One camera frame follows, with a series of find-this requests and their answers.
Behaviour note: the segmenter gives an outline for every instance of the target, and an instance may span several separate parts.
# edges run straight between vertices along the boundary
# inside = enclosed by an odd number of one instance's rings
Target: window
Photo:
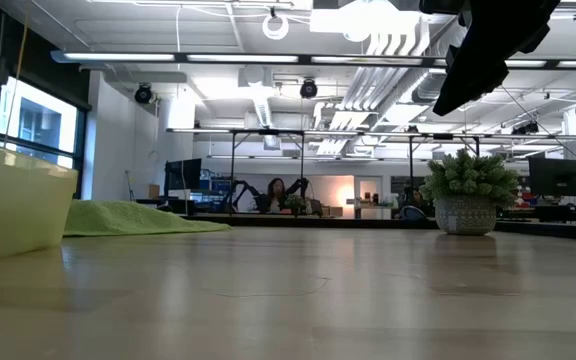
[[[77,108],[22,81],[15,94],[15,83],[1,87],[0,134],[74,153]]]
[[[9,150],[81,173],[84,121],[85,112],[23,81],[1,87],[0,146],[7,132]]]

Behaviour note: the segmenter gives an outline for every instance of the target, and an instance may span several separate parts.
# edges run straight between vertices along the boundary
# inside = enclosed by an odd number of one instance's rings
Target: green plant
[[[306,200],[299,195],[288,195],[286,198],[286,206],[291,210],[301,210],[306,207]]]
[[[466,149],[457,152],[457,157],[446,156],[443,164],[430,161],[432,175],[420,188],[428,200],[451,195],[470,195],[488,198],[501,207],[515,201],[512,191],[517,189],[517,173],[503,166],[503,159],[496,157],[473,158]]]

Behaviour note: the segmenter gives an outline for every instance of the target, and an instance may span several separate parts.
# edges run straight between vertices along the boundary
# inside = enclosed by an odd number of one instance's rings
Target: green blanket
[[[73,200],[64,236],[195,233],[229,229],[228,225],[189,221],[134,202]]]

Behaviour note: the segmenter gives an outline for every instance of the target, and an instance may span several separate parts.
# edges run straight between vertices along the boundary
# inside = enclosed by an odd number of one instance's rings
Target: potted plant
[[[286,198],[286,206],[292,211],[293,215],[297,216],[306,208],[306,201],[299,195],[291,194]]]
[[[473,158],[461,149],[456,158],[430,161],[428,167],[432,175],[420,190],[435,200],[437,225],[448,234],[484,235],[495,228],[495,207],[515,201],[517,173],[505,169],[501,157]]]

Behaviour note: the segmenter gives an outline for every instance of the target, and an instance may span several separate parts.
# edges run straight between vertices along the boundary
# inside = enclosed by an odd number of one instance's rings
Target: light green container
[[[0,148],[0,257],[59,246],[77,171]]]

